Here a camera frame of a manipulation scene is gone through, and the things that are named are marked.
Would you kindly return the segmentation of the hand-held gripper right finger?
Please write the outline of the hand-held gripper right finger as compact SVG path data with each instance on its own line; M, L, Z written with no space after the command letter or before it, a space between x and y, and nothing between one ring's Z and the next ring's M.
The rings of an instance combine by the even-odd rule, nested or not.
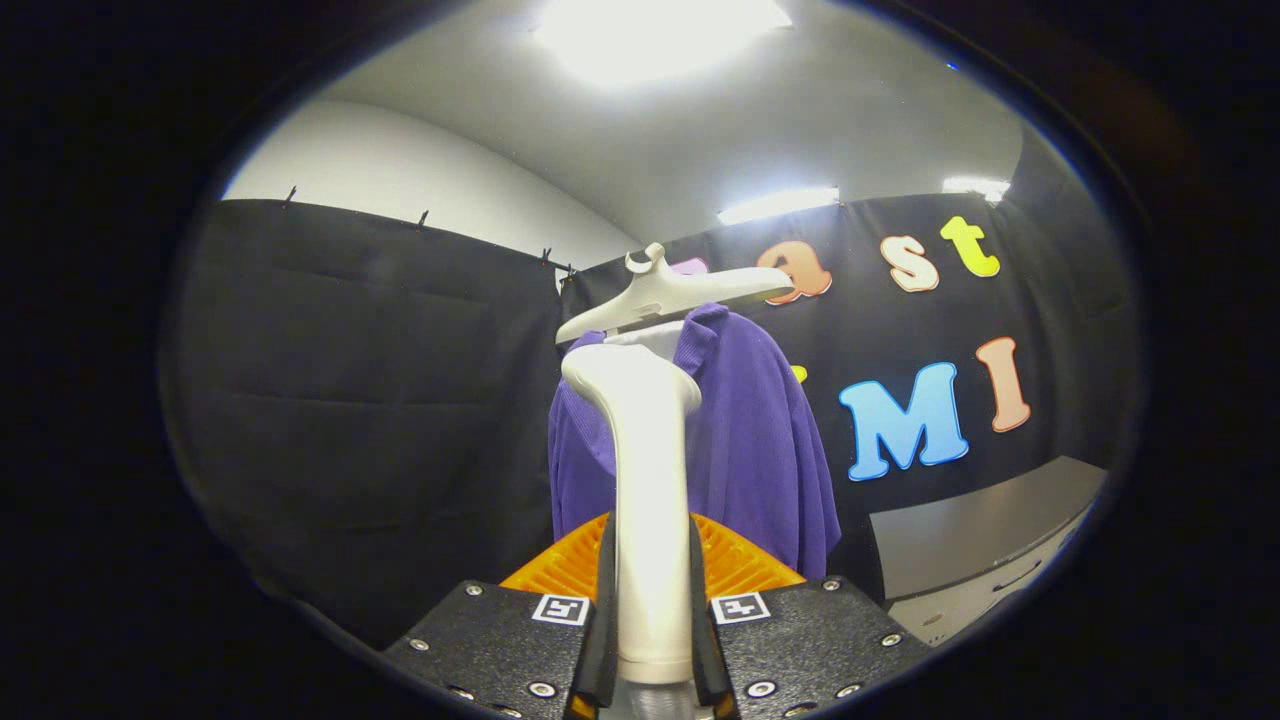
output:
M850 580L808 580L708 518L690 527L692 687L714 719L832 714L928 660Z

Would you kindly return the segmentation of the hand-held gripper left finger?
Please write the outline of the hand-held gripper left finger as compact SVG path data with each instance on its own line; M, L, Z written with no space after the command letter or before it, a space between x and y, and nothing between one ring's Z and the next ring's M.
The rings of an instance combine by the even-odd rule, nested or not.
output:
M598 717L620 678L611 516L500 584L461 582L381 656L398 678L484 717Z

